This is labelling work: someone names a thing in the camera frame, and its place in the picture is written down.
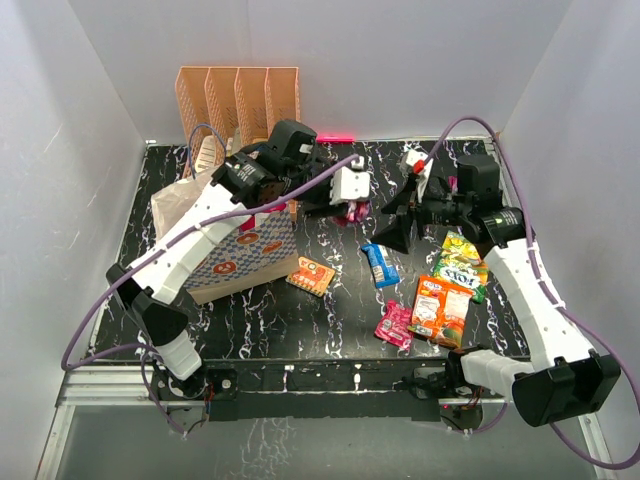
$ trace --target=white wall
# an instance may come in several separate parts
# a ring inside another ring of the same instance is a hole
[[[576,0],[503,132],[564,300],[640,375],[640,3]],[[626,381],[600,413],[614,460],[640,439]],[[620,474],[640,478],[640,468]]]
[[[501,129],[570,3],[69,1],[143,138],[164,143],[185,141],[181,65],[299,66],[320,132],[437,135],[470,113]]]
[[[47,438],[62,352],[106,288],[144,143],[66,1],[0,13],[0,477],[22,479]]]

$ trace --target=blue candy bar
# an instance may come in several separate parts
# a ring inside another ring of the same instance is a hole
[[[376,288],[395,285],[400,281],[396,267],[391,265],[387,249],[381,245],[370,243],[361,247],[361,250],[369,257],[369,265]]]

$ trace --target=green snack bag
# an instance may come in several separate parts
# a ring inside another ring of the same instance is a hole
[[[433,276],[472,290],[476,303],[482,303],[487,294],[489,268],[476,247],[459,233],[447,233]]]

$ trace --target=paper bag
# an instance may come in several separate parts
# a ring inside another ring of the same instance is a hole
[[[183,179],[151,197],[156,239],[193,206],[215,169]],[[225,239],[198,265],[184,287],[198,304],[210,302],[298,270],[298,252],[285,204],[258,214]]]

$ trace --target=red light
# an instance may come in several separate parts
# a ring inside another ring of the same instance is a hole
[[[424,170],[424,160],[418,160],[413,166],[413,173],[416,175]]]
[[[338,135],[318,135],[316,139],[318,143],[353,143],[355,138],[353,135],[338,134]]]

